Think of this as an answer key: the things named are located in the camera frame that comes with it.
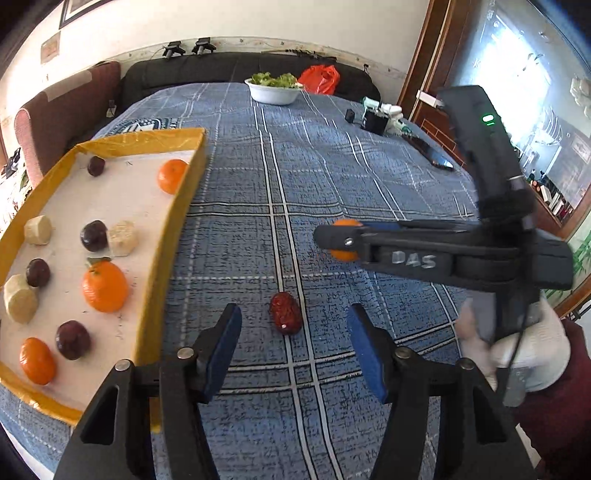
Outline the right white gloved hand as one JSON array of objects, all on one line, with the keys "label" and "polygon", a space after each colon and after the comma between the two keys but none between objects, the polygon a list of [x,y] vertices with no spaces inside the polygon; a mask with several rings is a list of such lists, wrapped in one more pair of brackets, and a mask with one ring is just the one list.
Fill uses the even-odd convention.
[{"label": "right white gloved hand", "polygon": [[539,321],[527,327],[522,336],[512,334],[499,341],[487,341],[485,328],[494,324],[495,296],[472,292],[462,305],[456,322],[456,333],[464,357],[473,360],[491,380],[499,368],[513,366],[530,373],[525,383],[527,392],[542,391],[556,383],[566,371],[572,347],[556,312],[542,298]]}]

